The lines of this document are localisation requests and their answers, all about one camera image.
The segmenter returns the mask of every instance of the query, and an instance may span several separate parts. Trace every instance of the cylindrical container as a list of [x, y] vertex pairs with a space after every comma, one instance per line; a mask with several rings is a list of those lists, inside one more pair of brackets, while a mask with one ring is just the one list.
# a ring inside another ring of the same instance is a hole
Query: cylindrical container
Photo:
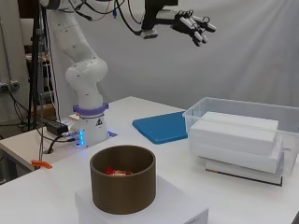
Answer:
[[[107, 167], [132, 175], [106, 175]], [[104, 149], [91, 159], [93, 202], [104, 212], [127, 215], [148, 207], [156, 196], [155, 155], [143, 147]]]

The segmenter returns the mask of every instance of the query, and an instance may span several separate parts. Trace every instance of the blue mat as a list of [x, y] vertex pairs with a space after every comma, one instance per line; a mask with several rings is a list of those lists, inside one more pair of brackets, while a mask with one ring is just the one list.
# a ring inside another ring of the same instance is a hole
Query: blue mat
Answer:
[[133, 126], [146, 136], [153, 144], [163, 144], [185, 139], [185, 118], [183, 112], [161, 115], [146, 119], [136, 119]]

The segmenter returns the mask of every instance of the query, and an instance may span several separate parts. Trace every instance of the white wall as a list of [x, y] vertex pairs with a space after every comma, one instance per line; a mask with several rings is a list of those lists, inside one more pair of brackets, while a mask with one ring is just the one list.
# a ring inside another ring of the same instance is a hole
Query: white wall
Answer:
[[[132, 3], [140, 18], [142, 1]], [[197, 48], [169, 27], [157, 27], [157, 39], [142, 40], [120, 18], [78, 18], [91, 46], [109, 66], [99, 84], [107, 101], [133, 95], [188, 108], [210, 96], [299, 106], [298, 0], [181, 0], [180, 8], [211, 18], [218, 31], [208, 35], [208, 44]], [[52, 43], [61, 113], [66, 116], [76, 103], [64, 80], [71, 62], [55, 46], [55, 37]]]
[[[17, 0], [0, 0], [0, 17], [3, 21], [4, 37], [7, 45], [7, 53], [14, 80], [21, 84], [20, 89], [14, 93], [15, 97], [24, 105], [28, 104], [28, 72], [24, 56], [24, 48], [21, 37], [21, 24]], [[0, 34], [0, 79], [9, 82], [7, 74], [7, 62], [4, 53], [2, 36]], [[16, 118], [13, 104], [7, 95], [0, 95], [0, 121]]]

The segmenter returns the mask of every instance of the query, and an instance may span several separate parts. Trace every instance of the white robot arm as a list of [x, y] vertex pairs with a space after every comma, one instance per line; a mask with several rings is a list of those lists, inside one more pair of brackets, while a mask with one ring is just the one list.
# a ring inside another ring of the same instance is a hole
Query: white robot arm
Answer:
[[[114, 1], [124, 19], [119, 0]], [[178, 0], [145, 1], [146, 13], [142, 29], [135, 32], [145, 39], [157, 37], [157, 32], [153, 30], [157, 24], [170, 25], [174, 30], [189, 35], [196, 46], [207, 42], [204, 31], [211, 33], [216, 31], [216, 28], [209, 24], [209, 18], [197, 18], [193, 16], [192, 11], [163, 10], [164, 6], [177, 5]], [[104, 119], [107, 105], [103, 104], [103, 97], [96, 86], [107, 74], [107, 64], [93, 51], [74, 17], [74, 13], [77, 13], [91, 21], [92, 17], [80, 12], [83, 5], [88, 7], [90, 5], [87, 0], [39, 0], [39, 2], [45, 9], [50, 10], [52, 29], [59, 45], [74, 62], [65, 73], [66, 80], [78, 96], [78, 105], [74, 107], [74, 111], [79, 113], [80, 120], [72, 127], [72, 131], [76, 133], [78, 146], [91, 147], [105, 141], [108, 134]]]

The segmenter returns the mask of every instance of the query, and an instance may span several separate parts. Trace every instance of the purple ring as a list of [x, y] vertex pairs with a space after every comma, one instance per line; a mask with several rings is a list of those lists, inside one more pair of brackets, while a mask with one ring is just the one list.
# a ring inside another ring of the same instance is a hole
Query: purple ring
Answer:
[[73, 111], [84, 116], [103, 114], [107, 109], [109, 109], [109, 104], [103, 104], [101, 107], [95, 109], [82, 109], [78, 105], [73, 105]]

